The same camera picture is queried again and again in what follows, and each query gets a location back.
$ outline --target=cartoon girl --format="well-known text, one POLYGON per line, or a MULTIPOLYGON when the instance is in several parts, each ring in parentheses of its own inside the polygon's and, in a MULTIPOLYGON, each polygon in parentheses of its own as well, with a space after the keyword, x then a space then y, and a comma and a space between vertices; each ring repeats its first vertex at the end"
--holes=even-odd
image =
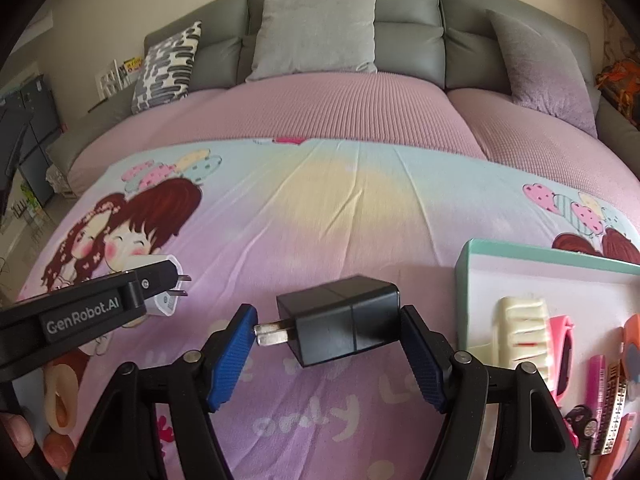
POLYGON ((114 214, 104 236, 104 261, 121 272, 130 256, 157 254, 200 205, 202 192, 191 180, 169 178, 145 189, 114 214))
POLYGON ((585 238, 573 233, 558 235, 551 247, 574 253, 604 256, 611 260, 619 260, 630 264, 640 264, 640 251, 638 251, 638 248, 631 243, 631 240, 611 227, 607 227, 602 237, 602 252, 596 250, 585 238))
POLYGON ((104 197, 66 235, 44 269, 42 283, 47 291, 75 285, 91 278, 104 254, 104 233, 113 214, 124 206, 122 193, 104 197))

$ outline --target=lavender pillow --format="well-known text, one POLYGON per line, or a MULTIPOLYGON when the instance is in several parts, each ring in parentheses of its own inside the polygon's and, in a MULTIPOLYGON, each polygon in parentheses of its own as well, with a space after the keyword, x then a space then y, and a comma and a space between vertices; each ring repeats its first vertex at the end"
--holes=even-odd
POLYGON ((587 86, 571 49, 500 12, 487 15, 507 67, 513 102, 598 138, 587 86))

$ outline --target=patterned throw pillow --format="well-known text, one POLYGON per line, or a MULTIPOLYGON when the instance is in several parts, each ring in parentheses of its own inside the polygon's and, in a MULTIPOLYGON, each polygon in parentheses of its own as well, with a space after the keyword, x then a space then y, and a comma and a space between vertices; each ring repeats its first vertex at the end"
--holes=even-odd
POLYGON ((202 22, 195 22, 149 49, 133 93, 134 114, 188 94, 201 32, 202 22))

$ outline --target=brown hair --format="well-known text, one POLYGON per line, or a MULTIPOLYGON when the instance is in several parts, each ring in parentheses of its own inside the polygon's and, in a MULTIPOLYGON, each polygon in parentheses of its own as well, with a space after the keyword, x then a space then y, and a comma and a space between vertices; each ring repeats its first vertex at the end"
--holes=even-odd
POLYGON ((558 235, 551 247, 553 249, 561 249, 563 251, 571 251, 572 253, 590 254, 591 256, 602 256, 588 240, 573 233, 563 233, 558 235))
MULTIPOLYGON (((45 267, 42 275, 42 283, 47 287, 50 292, 53 283, 60 274, 62 267, 71 261, 71 249, 74 244, 74 240, 78 236, 78 233, 84 229, 91 219, 97 214, 105 211, 111 211, 113 218, 114 214, 122 209, 125 204, 124 195, 122 193, 110 194, 98 202, 94 208, 89 211, 82 219, 80 219, 76 225, 74 225, 66 234, 66 238, 58 246, 58 250, 53 255, 49 265, 45 267)), ((73 280, 73 284, 84 282, 88 280, 96 267, 100 265, 102 256, 104 254, 104 234, 109 231, 109 228, 105 228, 94 240, 94 244, 91 252, 81 260, 76 261, 74 269, 76 271, 76 277, 73 280)))
POLYGON ((184 223, 200 205, 202 192, 191 180, 168 178, 157 186, 137 194, 113 216, 111 230, 129 222, 132 231, 145 235, 151 251, 162 247, 171 236, 177 236, 184 223))
POLYGON ((625 235, 611 227, 607 227, 602 237, 602 252, 607 258, 640 264, 640 251, 625 235))
POLYGON ((558 235, 551 246, 554 249, 604 256, 611 260, 640 265, 638 248, 631 243, 631 240, 611 227, 607 227, 602 237, 602 252, 597 251, 588 240, 572 233, 558 235))

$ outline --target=gray sofa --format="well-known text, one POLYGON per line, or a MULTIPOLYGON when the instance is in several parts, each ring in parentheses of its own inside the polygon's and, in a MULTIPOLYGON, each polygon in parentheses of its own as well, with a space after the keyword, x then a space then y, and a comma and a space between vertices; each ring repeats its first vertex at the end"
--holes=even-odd
MULTIPOLYGON (((231 88, 251 72, 255 38, 264 0, 215 0, 156 30, 149 47, 202 21, 190 91, 231 88)), ((430 81, 444 90, 479 88, 510 94, 510 84, 494 30, 486 16, 493 9, 521 19, 543 34, 560 37, 572 49, 595 97, 599 138, 640 175, 640 160, 628 146, 640 132, 593 92, 590 44, 580 30, 518 0, 377 0, 376 65, 381 72, 430 81)), ((62 175, 91 142, 131 115, 132 88, 125 89, 79 120, 47 152, 62 175)))

